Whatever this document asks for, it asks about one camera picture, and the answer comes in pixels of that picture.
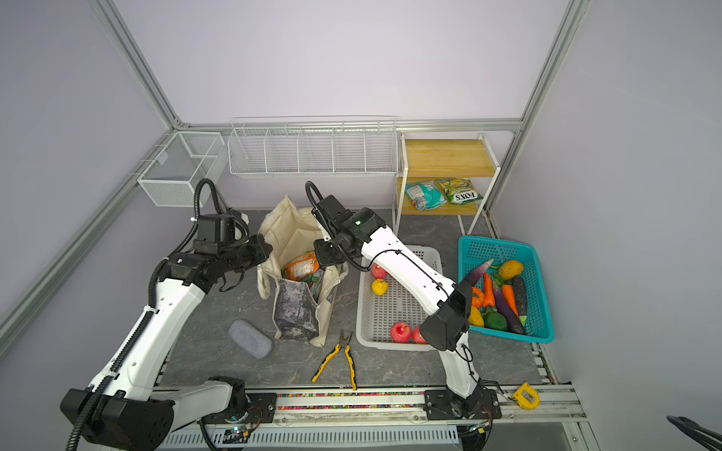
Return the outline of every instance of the wooden shelf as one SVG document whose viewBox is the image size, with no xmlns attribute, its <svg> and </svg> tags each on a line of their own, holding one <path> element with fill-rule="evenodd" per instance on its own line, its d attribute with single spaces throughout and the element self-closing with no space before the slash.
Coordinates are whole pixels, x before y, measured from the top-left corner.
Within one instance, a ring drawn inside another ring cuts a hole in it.
<svg viewBox="0 0 722 451">
<path fill-rule="evenodd" d="M 406 155 L 410 178 L 493 177 L 496 171 L 480 139 L 407 139 Z"/>
<path fill-rule="evenodd" d="M 410 183 L 418 183 L 418 182 L 426 182 L 428 180 L 431 180 L 429 178 L 409 178 L 406 180 L 406 184 Z M 437 207 L 433 210 L 424 210 L 419 211 L 416 210 L 416 207 L 411 203 L 409 200 L 409 197 L 406 195 L 406 191 L 401 190 L 401 178 L 396 179 L 396 192 L 401 193 L 401 195 L 404 197 L 404 205 L 401 207 L 401 214 L 412 214 L 412 215 L 428 215 L 428 216 L 474 216 L 477 214 L 477 204 L 475 202 L 468 203 L 467 205 L 451 205 L 450 203 L 445 203 L 440 207 Z"/>
</svg>

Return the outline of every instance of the wire mesh basket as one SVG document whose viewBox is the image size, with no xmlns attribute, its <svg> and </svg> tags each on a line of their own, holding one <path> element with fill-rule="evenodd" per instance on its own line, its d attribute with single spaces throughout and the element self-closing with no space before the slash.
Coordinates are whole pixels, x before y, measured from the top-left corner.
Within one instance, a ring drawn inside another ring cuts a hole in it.
<svg viewBox="0 0 722 451">
<path fill-rule="evenodd" d="M 218 181 L 227 164 L 227 147 L 220 133 L 177 131 L 138 177 L 157 206 L 193 206 L 193 192 L 203 178 Z M 201 205 L 210 196 L 201 192 Z"/>
<path fill-rule="evenodd" d="M 238 177 L 396 174 L 399 141 L 393 120 L 258 120 L 263 118 L 231 121 L 228 157 L 230 172 Z"/>
</svg>

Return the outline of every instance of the white plastic basket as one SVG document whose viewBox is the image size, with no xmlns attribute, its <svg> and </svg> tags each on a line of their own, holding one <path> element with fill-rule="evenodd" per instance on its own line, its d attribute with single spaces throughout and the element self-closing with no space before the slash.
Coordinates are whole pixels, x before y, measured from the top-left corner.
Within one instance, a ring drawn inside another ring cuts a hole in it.
<svg viewBox="0 0 722 451">
<path fill-rule="evenodd" d="M 193 192 L 203 178 L 218 181 L 228 165 L 228 148 L 220 133 L 175 132 L 138 177 L 157 206 L 193 206 Z M 211 190 L 201 192 L 203 205 Z"/>
<path fill-rule="evenodd" d="M 424 263 L 442 274 L 441 257 L 436 249 L 413 245 L 407 247 Z M 367 265 L 368 260 L 363 258 L 362 264 Z M 416 344 L 413 341 L 395 343 L 391 339 L 392 325 L 406 323 L 413 330 L 421 325 L 429 315 L 426 314 L 416 298 L 391 276 L 385 277 L 388 282 L 388 291 L 383 296 L 377 296 L 371 289 L 374 280 L 370 271 L 361 273 L 356 313 L 356 339 L 359 343 L 370 348 L 396 351 L 431 351 L 434 349 L 430 344 Z"/>
</svg>

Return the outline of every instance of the carrot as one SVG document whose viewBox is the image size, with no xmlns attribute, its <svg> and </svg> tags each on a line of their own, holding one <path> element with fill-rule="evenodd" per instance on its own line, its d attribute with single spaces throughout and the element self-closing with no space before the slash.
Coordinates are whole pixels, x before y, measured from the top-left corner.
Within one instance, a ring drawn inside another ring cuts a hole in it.
<svg viewBox="0 0 722 451">
<path fill-rule="evenodd" d="M 506 303 L 509 304 L 509 307 L 511 307 L 511 310 L 514 311 L 514 314 L 516 317 L 519 317 L 519 311 L 516 309 L 516 300 L 514 300 L 514 290 L 512 289 L 511 285 L 502 285 L 501 292 L 504 294 L 504 299 L 506 299 Z"/>
<path fill-rule="evenodd" d="M 476 287 L 473 287 L 472 291 L 474 292 L 474 295 L 471 297 L 471 305 L 477 309 L 481 308 L 482 302 L 484 301 L 484 292 Z"/>
<path fill-rule="evenodd" d="M 489 273 L 484 273 L 484 300 L 482 301 L 483 307 L 494 307 L 496 301 L 494 300 L 494 289 L 492 288 L 492 278 Z"/>
</svg>

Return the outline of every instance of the red apple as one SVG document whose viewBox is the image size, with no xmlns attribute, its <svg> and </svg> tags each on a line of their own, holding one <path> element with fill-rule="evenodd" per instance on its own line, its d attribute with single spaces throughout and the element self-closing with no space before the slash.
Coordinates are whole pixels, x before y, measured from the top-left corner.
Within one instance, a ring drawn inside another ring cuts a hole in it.
<svg viewBox="0 0 722 451">
<path fill-rule="evenodd" d="M 414 329 L 414 335 L 412 335 L 412 338 L 414 339 L 414 342 L 415 342 L 415 343 L 418 343 L 418 344 L 429 344 L 429 343 L 426 342 L 426 340 L 424 339 L 424 337 L 421 336 L 421 332 L 419 331 L 419 326 L 416 326 L 416 328 Z"/>
<path fill-rule="evenodd" d="M 411 338 L 411 328 L 406 323 L 396 323 L 391 327 L 391 338 L 397 343 L 406 343 Z"/>
<path fill-rule="evenodd" d="M 386 269 L 381 268 L 379 265 L 374 265 L 373 268 L 371 268 L 371 274 L 377 279 L 383 279 L 386 277 Z"/>
</svg>

